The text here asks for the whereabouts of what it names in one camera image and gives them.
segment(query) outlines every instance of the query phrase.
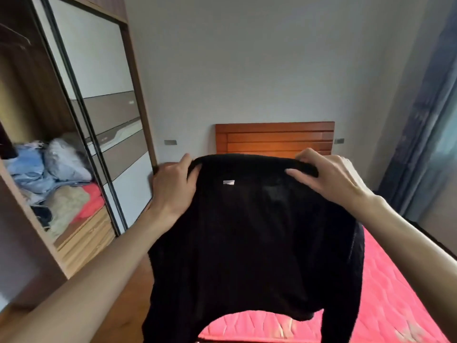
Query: pink mattress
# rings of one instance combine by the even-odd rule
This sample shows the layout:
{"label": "pink mattress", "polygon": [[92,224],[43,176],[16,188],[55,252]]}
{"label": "pink mattress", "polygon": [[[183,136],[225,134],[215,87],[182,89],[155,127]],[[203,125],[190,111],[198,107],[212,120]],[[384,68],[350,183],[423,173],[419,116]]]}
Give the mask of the pink mattress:
{"label": "pink mattress", "polygon": [[[307,322],[264,312],[228,314],[200,338],[214,341],[320,342],[322,311]],[[449,342],[391,259],[365,230],[362,300],[352,343]]]}

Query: bed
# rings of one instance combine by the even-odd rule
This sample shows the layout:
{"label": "bed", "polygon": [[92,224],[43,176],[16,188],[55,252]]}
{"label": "bed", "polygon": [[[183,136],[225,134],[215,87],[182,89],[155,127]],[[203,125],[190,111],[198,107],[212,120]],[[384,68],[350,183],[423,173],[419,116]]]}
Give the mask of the bed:
{"label": "bed", "polygon": [[[334,122],[216,125],[218,154],[293,158],[310,147],[331,154]],[[322,311],[306,322],[264,312],[229,314],[210,323],[201,340],[226,342],[320,342]],[[362,299],[351,343],[448,343],[389,256],[365,230]]]}
{"label": "bed", "polygon": [[[226,315],[199,338],[229,342],[320,342],[322,311],[307,322],[263,311]],[[362,299],[351,343],[448,343],[391,259],[365,230]]]}

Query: black sweater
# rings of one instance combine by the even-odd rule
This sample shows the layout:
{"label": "black sweater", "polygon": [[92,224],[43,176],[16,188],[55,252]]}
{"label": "black sweater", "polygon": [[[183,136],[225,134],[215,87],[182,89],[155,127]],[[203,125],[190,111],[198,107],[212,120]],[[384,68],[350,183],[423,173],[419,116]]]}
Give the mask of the black sweater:
{"label": "black sweater", "polygon": [[190,208],[149,251],[154,271],[145,342],[193,343],[225,314],[309,320],[322,342],[348,342],[357,318],[363,228],[342,207],[284,173],[315,167],[257,155],[209,155]]}

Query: wardrobe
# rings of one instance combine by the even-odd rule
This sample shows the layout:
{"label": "wardrobe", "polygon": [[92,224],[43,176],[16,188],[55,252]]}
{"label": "wardrobe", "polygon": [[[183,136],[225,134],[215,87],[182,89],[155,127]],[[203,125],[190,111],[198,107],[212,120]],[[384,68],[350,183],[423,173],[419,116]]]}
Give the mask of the wardrobe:
{"label": "wardrobe", "polygon": [[104,205],[52,239],[0,164],[0,214],[40,272],[13,300],[34,306],[125,233],[152,197],[156,165],[128,22],[85,0],[4,0],[0,152],[71,134]]}

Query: sweater sleeve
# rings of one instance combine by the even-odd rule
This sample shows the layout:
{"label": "sweater sleeve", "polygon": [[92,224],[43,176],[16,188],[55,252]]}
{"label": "sweater sleeve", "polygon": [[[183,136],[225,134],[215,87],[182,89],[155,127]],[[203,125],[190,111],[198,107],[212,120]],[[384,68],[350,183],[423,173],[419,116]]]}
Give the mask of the sweater sleeve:
{"label": "sweater sleeve", "polygon": [[357,223],[347,257],[337,258],[328,276],[322,343],[348,343],[359,313],[364,258],[363,227]]}

